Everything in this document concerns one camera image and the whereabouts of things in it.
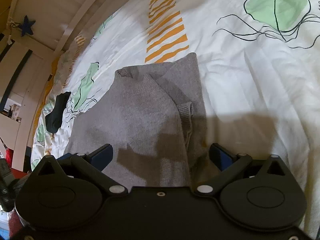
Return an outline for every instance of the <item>jellyfish print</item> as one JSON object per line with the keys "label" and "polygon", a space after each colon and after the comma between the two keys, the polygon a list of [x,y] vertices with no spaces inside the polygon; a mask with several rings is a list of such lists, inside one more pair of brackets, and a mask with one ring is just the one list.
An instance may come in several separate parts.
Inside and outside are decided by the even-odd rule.
{"label": "jellyfish print", "polygon": [[233,33],[225,28],[216,30],[226,31],[236,38],[244,41],[255,41],[259,36],[264,36],[271,39],[279,39],[285,42],[289,48],[309,49],[311,48],[317,38],[314,37],[313,42],[307,46],[295,46],[294,40],[299,38],[299,30],[301,26],[308,23],[320,23],[320,17],[310,13],[310,0],[246,0],[243,4],[244,11],[249,14],[253,20],[264,23],[259,30],[249,25],[243,19],[235,14],[230,14],[221,17],[217,24],[223,19],[235,17],[242,21],[250,29],[249,33]]}
{"label": "jellyfish print", "polygon": [[37,132],[36,132],[36,143],[44,146],[45,145],[45,137],[49,135],[49,132],[45,128],[43,124],[39,125]]}
{"label": "jellyfish print", "polygon": [[66,109],[67,109],[66,123],[69,123],[80,112],[85,112],[87,109],[92,107],[92,105],[97,103],[97,100],[94,97],[96,93],[98,93],[101,89],[96,91],[95,94],[91,97],[88,97],[88,95],[92,85],[94,84],[93,77],[98,70],[99,70],[99,62],[92,62],[90,64],[90,67],[86,75],[81,79],[80,85],[76,93],[70,95],[70,98],[66,106]]}

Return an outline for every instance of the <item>black sock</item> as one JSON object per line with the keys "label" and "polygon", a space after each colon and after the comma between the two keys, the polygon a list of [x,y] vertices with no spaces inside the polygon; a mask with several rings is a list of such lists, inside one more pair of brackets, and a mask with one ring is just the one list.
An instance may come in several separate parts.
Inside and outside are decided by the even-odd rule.
{"label": "black sock", "polygon": [[56,133],[61,127],[63,110],[66,108],[70,94],[71,92],[65,92],[58,95],[52,112],[45,116],[45,125],[48,132]]}

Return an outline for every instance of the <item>sweater cuff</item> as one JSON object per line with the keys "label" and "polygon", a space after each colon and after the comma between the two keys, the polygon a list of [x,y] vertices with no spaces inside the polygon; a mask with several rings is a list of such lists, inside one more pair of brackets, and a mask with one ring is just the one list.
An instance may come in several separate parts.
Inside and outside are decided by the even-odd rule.
{"label": "sweater cuff", "polygon": [[184,138],[186,151],[188,151],[188,145],[189,145],[190,137],[192,134],[192,122],[191,122],[191,117],[193,116],[192,102],[178,105],[177,109],[181,119],[183,138]]}

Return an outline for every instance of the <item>white duvet cover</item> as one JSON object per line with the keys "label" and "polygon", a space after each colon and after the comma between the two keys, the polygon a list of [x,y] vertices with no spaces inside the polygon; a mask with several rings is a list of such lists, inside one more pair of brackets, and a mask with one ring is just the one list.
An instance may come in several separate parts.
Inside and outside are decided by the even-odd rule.
{"label": "white duvet cover", "polygon": [[[217,142],[257,159],[281,156],[307,196],[302,227],[314,238],[320,224],[319,35],[319,0],[130,0],[84,52],[80,35],[61,56],[32,166],[45,154],[63,155],[73,119],[105,94],[115,70],[195,52],[207,146]],[[72,94],[52,135],[44,117],[65,91]]]}

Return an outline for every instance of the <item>green jellyfish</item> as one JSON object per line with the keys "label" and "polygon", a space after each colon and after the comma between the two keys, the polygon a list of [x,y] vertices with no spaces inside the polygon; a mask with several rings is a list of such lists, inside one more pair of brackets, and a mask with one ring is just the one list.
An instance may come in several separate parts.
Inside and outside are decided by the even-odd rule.
{"label": "green jellyfish", "polygon": [[79,107],[86,101],[89,91],[91,89],[91,86],[94,83],[92,77],[98,71],[98,69],[99,69],[99,62],[94,62],[90,64],[87,74],[81,80],[81,84],[73,97],[74,103],[75,103],[73,111],[77,111]]}
{"label": "green jellyfish", "polygon": [[39,162],[40,162],[40,160],[36,159],[31,163],[31,170],[32,171],[35,169],[35,167],[38,165]]}
{"label": "green jellyfish", "polygon": [[43,124],[39,125],[37,132],[36,132],[36,140],[42,146],[44,146],[44,137],[45,137],[46,133],[48,133],[48,132],[45,129],[44,125]]}
{"label": "green jellyfish", "polygon": [[[265,37],[279,39],[287,43],[298,37],[302,24],[306,22],[319,22],[318,19],[320,19],[317,15],[310,14],[311,3],[309,0],[246,0],[243,6],[244,11],[249,14],[252,19],[267,25],[262,26],[260,30],[256,30],[237,15],[231,14],[221,17],[217,21],[217,24],[223,18],[237,17],[254,32],[246,34],[232,33],[223,28],[217,31],[224,30],[244,41],[255,41],[260,35],[264,35]],[[289,48],[309,49],[315,44],[319,36],[320,35],[316,36],[314,42],[309,47],[289,46]]]}
{"label": "green jellyfish", "polygon": [[99,26],[98,30],[96,31],[93,39],[96,40],[101,33],[103,32],[104,28],[106,27],[106,24],[112,19],[112,14]]}
{"label": "green jellyfish", "polygon": [[54,108],[54,99],[53,98],[48,98],[48,102],[44,105],[43,111],[45,113],[51,112]]}

